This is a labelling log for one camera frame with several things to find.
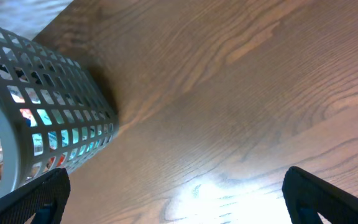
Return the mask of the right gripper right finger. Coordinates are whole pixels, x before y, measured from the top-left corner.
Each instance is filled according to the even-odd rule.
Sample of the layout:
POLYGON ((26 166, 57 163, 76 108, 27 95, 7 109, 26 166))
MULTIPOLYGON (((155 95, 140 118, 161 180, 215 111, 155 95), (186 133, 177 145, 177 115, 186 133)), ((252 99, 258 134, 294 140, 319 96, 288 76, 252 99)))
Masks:
POLYGON ((309 172, 290 167, 282 185, 292 223, 358 223, 358 198, 309 172))

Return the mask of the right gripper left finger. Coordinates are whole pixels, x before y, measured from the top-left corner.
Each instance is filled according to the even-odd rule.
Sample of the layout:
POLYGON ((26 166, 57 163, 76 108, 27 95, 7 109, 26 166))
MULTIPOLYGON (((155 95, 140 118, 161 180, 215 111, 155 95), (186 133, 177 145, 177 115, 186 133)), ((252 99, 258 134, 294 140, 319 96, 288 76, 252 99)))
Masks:
POLYGON ((51 170, 0 198, 0 223, 60 223, 70 190, 67 170, 51 170))

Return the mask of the grey plastic basket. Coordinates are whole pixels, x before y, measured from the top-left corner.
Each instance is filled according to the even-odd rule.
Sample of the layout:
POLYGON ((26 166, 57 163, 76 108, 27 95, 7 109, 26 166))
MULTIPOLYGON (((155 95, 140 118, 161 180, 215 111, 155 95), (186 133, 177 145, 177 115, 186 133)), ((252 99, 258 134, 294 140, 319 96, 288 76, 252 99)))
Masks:
POLYGON ((53 169, 73 172, 118 131, 85 68, 0 27, 0 198, 53 169))

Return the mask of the teal snack bar wrapper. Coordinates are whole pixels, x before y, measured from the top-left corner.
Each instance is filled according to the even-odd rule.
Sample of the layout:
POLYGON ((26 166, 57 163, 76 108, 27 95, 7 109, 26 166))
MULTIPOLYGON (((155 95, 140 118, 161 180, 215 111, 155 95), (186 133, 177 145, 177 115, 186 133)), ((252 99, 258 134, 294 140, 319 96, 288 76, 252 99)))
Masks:
POLYGON ((34 130, 30 135, 34 156, 62 149, 64 155, 80 157, 102 146, 106 141, 102 136, 114 127, 95 111, 21 109, 21 113, 25 124, 34 130))

